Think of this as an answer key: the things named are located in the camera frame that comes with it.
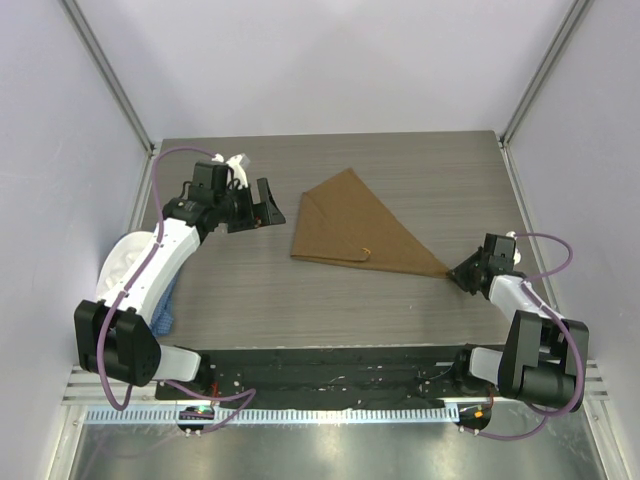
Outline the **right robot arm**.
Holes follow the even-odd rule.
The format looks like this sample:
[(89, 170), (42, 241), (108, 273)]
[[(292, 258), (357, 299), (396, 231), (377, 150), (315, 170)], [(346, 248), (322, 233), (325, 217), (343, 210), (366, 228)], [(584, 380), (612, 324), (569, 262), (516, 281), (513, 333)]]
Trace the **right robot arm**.
[(494, 389), (542, 415), (578, 410), (584, 397), (589, 329), (555, 311), (516, 270), (517, 236), (488, 233), (475, 253), (447, 273), (462, 291), (480, 293), (510, 321), (503, 348), (465, 346), (451, 380), (472, 396)]

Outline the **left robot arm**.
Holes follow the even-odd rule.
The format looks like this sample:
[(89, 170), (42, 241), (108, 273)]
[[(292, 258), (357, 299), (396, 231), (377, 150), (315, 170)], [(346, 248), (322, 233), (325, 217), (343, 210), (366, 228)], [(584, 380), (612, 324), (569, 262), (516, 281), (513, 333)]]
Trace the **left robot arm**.
[(252, 197), (248, 166), (244, 154), (196, 163), (183, 193), (164, 205), (140, 256), (106, 293), (78, 305), (74, 324), (83, 370), (137, 387), (178, 381), (193, 399), (211, 391), (206, 357), (160, 345), (152, 317), (183, 264), (219, 225), (235, 233), (285, 223), (267, 179), (257, 180), (259, 197)]

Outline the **brown cloth napkin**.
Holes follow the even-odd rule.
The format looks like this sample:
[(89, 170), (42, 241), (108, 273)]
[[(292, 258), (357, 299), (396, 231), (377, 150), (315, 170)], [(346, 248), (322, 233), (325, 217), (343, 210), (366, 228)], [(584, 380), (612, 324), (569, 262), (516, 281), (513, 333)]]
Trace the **brown cloth napkin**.
[(351, 168), (302, 194), (290, 256), (438, 279), (448, 272)]

